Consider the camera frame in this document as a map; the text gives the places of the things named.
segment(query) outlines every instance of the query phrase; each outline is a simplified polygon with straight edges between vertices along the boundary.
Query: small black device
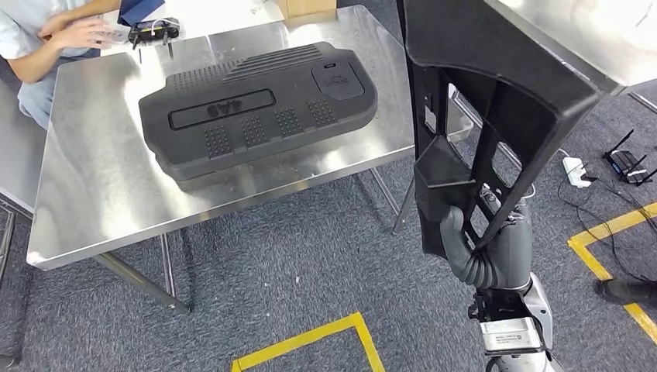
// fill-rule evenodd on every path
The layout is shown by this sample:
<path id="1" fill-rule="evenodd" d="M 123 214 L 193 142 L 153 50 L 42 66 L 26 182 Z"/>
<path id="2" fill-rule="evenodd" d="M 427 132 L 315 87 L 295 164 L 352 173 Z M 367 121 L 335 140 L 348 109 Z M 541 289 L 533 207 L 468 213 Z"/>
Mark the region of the small black device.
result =
<path id="1" fill-rule="evenodd" d="M 626 134 L 625 137 L 623 137 L 623 139 L 621 139 L 621 141 L 616 144 L 616 146 L 604 153 L 602 157 L 607 162 L 609 162 L 611 168 L 614 169 L 614 172 L 616 172 L 622 181 L 628 184 L 636 184 L 637 186 L 641 186 L 646 182 L 652 182 L 651 177 L 657 173 L 657 170 L 655 170 L 648 174 L 648 170 L 646 170 L 645 167 L 643 167 L 641 164 L 641 162 L 645 160 L 648 155 L 644 155 L 641 159 L 637 160 L 632 152 L 627 150 L 618 150 L 618 147 L 627 141 L 634 131 L 635 130 L 633 129 L 628 134 Z"/>
<path id="2" fill-rule="evenodd" d="M 166 44 L 169 39 L 177 38 L 181 33 L 181 24 L 177 19 L 169 17 L 138 22 L 132 25 L 128 34 L 128 41 L 132 48 L 137 48 L 141 42 L 164 40 Z"/>

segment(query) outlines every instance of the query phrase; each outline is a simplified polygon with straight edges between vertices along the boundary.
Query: white power adapter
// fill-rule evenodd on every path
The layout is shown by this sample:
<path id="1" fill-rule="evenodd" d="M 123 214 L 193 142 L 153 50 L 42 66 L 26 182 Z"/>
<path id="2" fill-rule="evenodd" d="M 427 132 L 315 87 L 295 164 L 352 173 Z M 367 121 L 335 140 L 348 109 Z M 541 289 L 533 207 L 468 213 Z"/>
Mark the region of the white power adapter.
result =
<path id="1" fill-rule="evenodd" d="M 586 174 L 586 169 L 584 169 L 584 164 L 579 157 L 564 157 L 562 162 L 568 174 L 568 181 L 570 181 L 572 186 L 577 188 L 588 188 L 591 186 L 590 181 L 582 179 Z"/>

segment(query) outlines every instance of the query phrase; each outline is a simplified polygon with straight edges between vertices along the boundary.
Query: black router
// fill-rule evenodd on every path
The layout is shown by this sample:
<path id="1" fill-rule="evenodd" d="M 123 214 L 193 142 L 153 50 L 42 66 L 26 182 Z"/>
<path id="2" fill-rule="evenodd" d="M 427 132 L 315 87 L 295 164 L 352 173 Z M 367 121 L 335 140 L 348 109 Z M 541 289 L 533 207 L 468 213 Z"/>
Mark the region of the black router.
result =
<path id="1" fill-rule="evenodd" d="M 616 144 L 616 146 L 604 153 L 602 157 L 611 164 L 614 172 L 616 172 L 623 182 L 641 186 L 644 183 L 652 182 L 652 176 L 657 174 L 657 170 L 654 170 L 649 174 L 641 164 L 648 155 L 644 155 L 641 159 L 637 160 L 634 154 L 630 151 L 618 150 L 618 147 L 627 141 L 634 131 L 634 129 L 631 130 L 619 143 Z"/>

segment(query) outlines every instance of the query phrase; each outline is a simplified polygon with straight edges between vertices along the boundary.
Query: metal table leg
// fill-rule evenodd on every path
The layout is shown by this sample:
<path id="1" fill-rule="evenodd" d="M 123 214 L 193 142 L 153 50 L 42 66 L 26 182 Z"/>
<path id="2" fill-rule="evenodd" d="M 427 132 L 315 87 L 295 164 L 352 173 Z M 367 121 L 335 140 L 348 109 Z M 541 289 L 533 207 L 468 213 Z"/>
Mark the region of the metal table leg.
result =
<path id="1" fill-rule="evenodd" d="M 2 288 L 2 280 L 5 278 L 5 269 L 7 268 L 9 258 L 9 247 L 12 245 L 12 237 L 14 235 L 15 219 L 16 214 L 12 211 L 7 211 L 5 232 L 2 234 L 2 241 L 0 241 L 0 288 Z M 9 368 L 17 363 L 18 360 L 13 356 L 0 355 L 0 369 Z"/>
<path id="2" fill-rule="evenodd" d="M 411 211 L 411 204 L 414 198 L 415 191 L 415 178 L 411 179 L 411 184 L 408 185 L 408 191 L 406 191 L 406 196 L 404 196 L 404 202 L 401 203 L 401 210 L 397 215 L 397 219 L 394 220 L 394 227 L 392 229 L 392 234 L 397 235 L 405 226 L 406 221 L 408 221 L 408 213 Z"/>
<path id="3" fill-rule="evenodd" d="M 5 232 L 2 234 L 2 241 L 0 242 L 0 288 L 2 288 L 2 279 L 5 277 L 5 269 L 7 268 L 9 258 L 9 247 L 12 245 L 12 237 L 14 235 L 15 221 L 16 214 L 12 211 L 7 211 Z"/>
<path id="4" fill-rule="evenodd" d="M 644 105 L 644 107 L 646 107 L 648 110 L 650 110 L 653 113 L 657 114 L 657 105 L 650 102 L 646 97 L 644 97 L 644 96 L 642 96 L 638 93 L 630 93 L 630 97 L 632 97 L 638 103 Z"/>
<path id="5" fill-rule="evenodd" d="M 166 293 L 165 290 L 154 284 L 152 281 L 148 280 L 147 277 L 144 277 L 139 271 L 133 269 L 127 263 L 121 261 L 114 254 L 103 253 L 97 255 L 94 257 L 94 259 L 106 266 L 109 270 L 114 271 L 124 280 L 134 284 L 135 286 L 143 289 L 149 295 L 157 298 L 168 308 L 172 308 L 181 314 L 189 314 L 191 312 L 186 304 L 178 301 L 177 298 Z"/>
<path id="6" fill-rule="evenodd" d="M 18 364 L 18 360 L 13 356 L 0 355 L 0 370 L 15 366 Z"/>
<path id="7" fill-rule="evenodd" d="M 374 180 L 379 184 L 379 187 L 381 188 L 381 191 L 384 192 L 384 196 L 386 197 L 386 200 L 388 200 L 388 203 L 392 207 L 392 210 L 394 211 L 395 215 L 399 215 L 399 205 L 397 205 L 397 202 L 394 200 L 392 193 L 390 192 L 390 189 L 388 186 L 386 186 L 383 178 L 381 178 L 381 175 L 379 174 L 379 171 L 376 168 L 370 169 L 372 171 L 372 175 L 374 176 Z"/>
<path id="8" fill-rule="evenodd" d="M 171 267 L 171 255 L 169 253 L 169 240 L 167 239 L 167 234 L 160 235 L 160 245 L 162 246 L 164 281 L 167 285 L 167 293 L 171 297 L 176 297 L 176 283 L 174 282 L 174 269 Z"/>
<path id="9" fill-rule="evenodd" d="M 377 182 L 379 188 L 384 193 L 386 200 L 388 200 L 388 204 L 390 204 L 390 206 L 392 207 L 392 210 L 395 215 L 392 234 L 397 235 L 404 228 L 404 226 L 406 226 L 406 221 L 408 220 L 408 213 L 411 211 L 411 203 L 413 202 L 413 197 L 414 197 L 413 190 L 415 189 L 415 179 L 413 178 L 411 181 L 411 185 L 408 186 L 408 191 L 406 192 L 406 196 L 404 197 L 404 202 L 401 204 L 401 208 L 399 208 L 399 205 L 394 200 L 394 197 L 392 196 L 390 189 L 388 188 L 388 186 L 386 186 L 386 183 L 381 177 L 379 171 L 376 168 L 372 168 L 370 169 L 370 171 L 372 171 L 374 180 Z"/>

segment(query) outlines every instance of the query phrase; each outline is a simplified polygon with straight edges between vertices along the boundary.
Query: yellow floor tape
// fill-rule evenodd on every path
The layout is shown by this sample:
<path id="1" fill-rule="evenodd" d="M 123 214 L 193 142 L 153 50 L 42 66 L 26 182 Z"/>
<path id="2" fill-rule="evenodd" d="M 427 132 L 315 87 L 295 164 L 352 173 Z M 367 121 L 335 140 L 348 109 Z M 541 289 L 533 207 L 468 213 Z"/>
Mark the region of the yellow floor tape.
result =
<path id="1" fill-rule="evenodd" d="M 290 339 L 275 343 L 272 346 L 268 346 L 247 356 L 242 356 L 241 358 L 232 362 L 231 372 L 242 372 L 245 369 L 255 367 L 258 364 L 262 364 L 268 360 L 272 360 L 273 358 L 280 357 L 281 355 L 289 353 L 292 350 L 296 350 L 302 346 L 306 346 L 308 344 L 319 341 L 326 336 L 330 336 L 334 333 L 341 332 L 349 328 L 354 328 L 356 333 L 358 333 L 358 337 L 360 338 L 360 342 L 365 348 L 365 354 L 367 355 L 367 359 L 370 362 L 372 371 L 385 372 L 384 366 L 381 363 L 381 359 L 379 358 L 379 353 L 377 353 L 377 349 L 374 346 L 370 331 L 367 329 L 367 326 L 365 325 L 365 319 L 360 314 L 360 312 L 356 312 L 345 318 L 336 320 L 335 322 L 322 325 L 321 327 L 315 328 L 306 333 L 302 333 Z"/>
<path id="2" fill-rule="evenodd" d="M 650 218 L 657 217 L 657 203 L 646 205 L 644 209 Z M 607 228 L 607 226 L 604 224 L 600 224 L 593 227 L 592 229 L 589 229 L 590 232 L 580 232 L 579 234 L 568 239 L 568 245 L 573 249 L 577 256 L 582 259 L 582 261 L 589 267 L 589 269 L 593 271 L 598 279 L 602 281 L 611 279 L 612 276 L 609 274 L 607 269 L 605 269 L 602 264 L 600 264 L 600 262 L 593 256 L 593 254 L 591 254 L 587 247 L 599 239 L 607 238 L 610 234 L 615 234 L 622 230 L 629 229 L 630 227 L 644 221 L 645 217 L 640 213 L 640 211 L 629 212 L 607 222 L 609 228 Z M 637 304 L 630 304 L 624 306 L 624 308 L 648 334 L 648 336 L 652 339 L 652 342 L 657 345 L 657 325 L 652 321 L 652 319 L 650 319 L 648 314 L 643 311 L 641 306 Z"/>

